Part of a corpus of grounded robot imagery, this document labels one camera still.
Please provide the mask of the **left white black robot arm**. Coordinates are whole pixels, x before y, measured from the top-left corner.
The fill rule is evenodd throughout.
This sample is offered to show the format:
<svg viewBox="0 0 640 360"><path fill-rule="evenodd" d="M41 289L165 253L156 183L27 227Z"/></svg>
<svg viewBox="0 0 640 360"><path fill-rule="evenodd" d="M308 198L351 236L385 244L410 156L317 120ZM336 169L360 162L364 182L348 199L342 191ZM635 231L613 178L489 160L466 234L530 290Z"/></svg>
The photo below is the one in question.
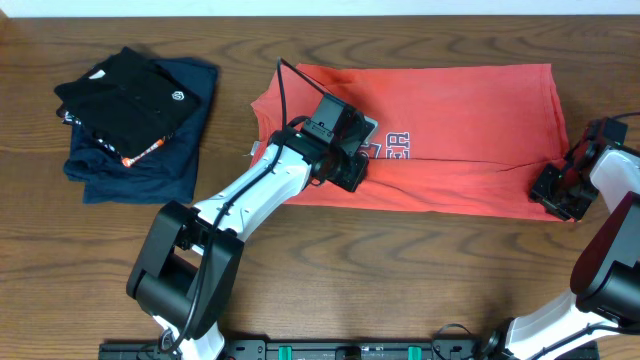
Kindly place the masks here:
<svg viewBox="0 0 640 360"><path fill-rule="evenodd" d="M158 212L129 276L126 292L163 328L155 355L215 359L225 340L217 321L234 286L245 243L284 202L311 182L353 192L373 133L287 126L275 132L259 161L218 194Z"/></svg>

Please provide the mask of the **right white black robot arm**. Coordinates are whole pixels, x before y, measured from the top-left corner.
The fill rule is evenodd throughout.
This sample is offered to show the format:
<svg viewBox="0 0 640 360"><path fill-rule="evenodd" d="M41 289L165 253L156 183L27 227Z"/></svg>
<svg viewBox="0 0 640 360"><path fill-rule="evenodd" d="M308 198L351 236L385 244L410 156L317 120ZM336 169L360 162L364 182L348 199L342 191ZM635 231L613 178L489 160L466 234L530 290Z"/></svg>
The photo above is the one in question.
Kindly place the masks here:
<svg viewBox="0 0 640 360"><path fill-rule="evenodd" d="M570 288L494 331L480 359L557 359L602 337L639 334L639 152L606 147L589 179L610 215L574 265Z"/></svg>

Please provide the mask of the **red soccer t-shirt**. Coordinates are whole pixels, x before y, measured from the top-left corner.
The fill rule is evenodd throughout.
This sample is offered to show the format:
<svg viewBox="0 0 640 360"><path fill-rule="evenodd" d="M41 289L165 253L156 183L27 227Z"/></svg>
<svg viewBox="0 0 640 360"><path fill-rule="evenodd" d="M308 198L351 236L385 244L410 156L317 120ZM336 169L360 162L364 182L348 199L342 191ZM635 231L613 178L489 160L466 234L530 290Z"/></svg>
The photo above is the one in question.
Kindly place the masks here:
<svg viewBox="0 0 640 360"><path fill-rule="evenodd" d="M309 186L296 205L546 220L529 199L569 148L548 64L334 69L301 64L252 105L259 140L309 115L330 92L373 118L370 162L355 192Z"/></svg>

